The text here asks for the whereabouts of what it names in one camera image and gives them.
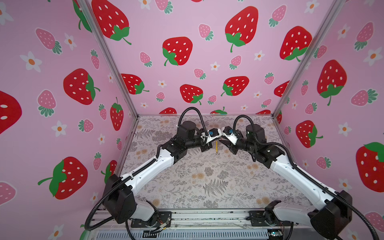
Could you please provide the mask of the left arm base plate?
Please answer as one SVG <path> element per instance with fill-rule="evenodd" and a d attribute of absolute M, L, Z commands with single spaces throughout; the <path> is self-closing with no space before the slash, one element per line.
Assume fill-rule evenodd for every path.
<path fill-rule="evenodd" d="M 171 221 L 172 212 L 160 211 L 155 212 L 148 221 L 133 219 L 131 228 L 167 228 L 171 226 Z"/>

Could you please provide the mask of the grey keyring loop yellow tag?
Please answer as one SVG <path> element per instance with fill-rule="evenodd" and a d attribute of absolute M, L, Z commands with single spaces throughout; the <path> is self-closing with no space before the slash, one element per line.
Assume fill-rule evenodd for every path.
<path fill-rule="evenodd" d="M 219 141 L 216 141 L 215 142 L 215 152 L 216 152 L 216 155 L 219 155 Z"/>

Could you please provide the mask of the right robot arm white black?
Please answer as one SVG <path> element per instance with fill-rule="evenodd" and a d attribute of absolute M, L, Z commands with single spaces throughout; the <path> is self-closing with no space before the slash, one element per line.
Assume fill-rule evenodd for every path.
<path fill-rule="evenodd" d="M 322 237 L 333 240 L 352 221 L 352 210 L 343 201 L 352 203 L 352 197 L 346 193 L 336 193 L 335 190 L 323 185 L 303 169 L 294 165 L 289 156 L 276 144 L 266 143 L 264 130 L 258 125 L 248 125 L 246 136 L 240 131 L 234 131 L 227 126 L 222 131 L 220 140 L 234 155 L 245 151 L 253 161 L 263 164 L 289 181 L 310 201 L 311 206 L 273 201 L 265 208 L 266 221 L 293 222 L 312 227 Z"/>

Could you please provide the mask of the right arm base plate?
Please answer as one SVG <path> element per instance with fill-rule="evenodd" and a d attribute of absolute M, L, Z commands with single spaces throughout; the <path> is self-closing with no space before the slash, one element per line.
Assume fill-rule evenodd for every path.
<path fill-rule="evenodd" d="M 264 210 L 249 211 L 249 215 L 246 217 L 247 221 L 251 222 L 253 227 L 290 227 L 291 222 L 280 221 L 272 212 L 266 212 Z"/>

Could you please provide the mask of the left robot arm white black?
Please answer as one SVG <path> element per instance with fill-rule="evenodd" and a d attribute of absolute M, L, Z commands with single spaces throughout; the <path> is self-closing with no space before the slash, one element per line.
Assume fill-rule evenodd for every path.
<path fill-rule="evenodd" d="M 186 156 L 188 149 L 199 148 L 205 152 L 221 136 L 220 129 L 198 131 L 195 123 L 183 122 L 178 126 L 176 135 L 159 145 L 156 154 L 140 167 L 120 177 L 115 174 L 109 177 L 104 194 L 109 191 L 112 193 L 103 200 L 105 209 L 118 224 L 127 220 L 141 220 L 150 226 L 154 225 L 159 218 L 159 211 L 148 201 L 136 200 L 135 195 L 154 177 Z"/>

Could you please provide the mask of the aluminium frame rail front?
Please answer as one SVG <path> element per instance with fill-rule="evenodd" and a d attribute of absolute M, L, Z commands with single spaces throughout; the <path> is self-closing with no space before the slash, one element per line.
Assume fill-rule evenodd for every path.
<path fill-rule="evenodd" d="M 313 228 L 264 220 L 262 209 L 161 209 L 164 229 L 155 232 L 140 221 L 110 221 L 85 231 L 82 240 L 321 240 Z"/>

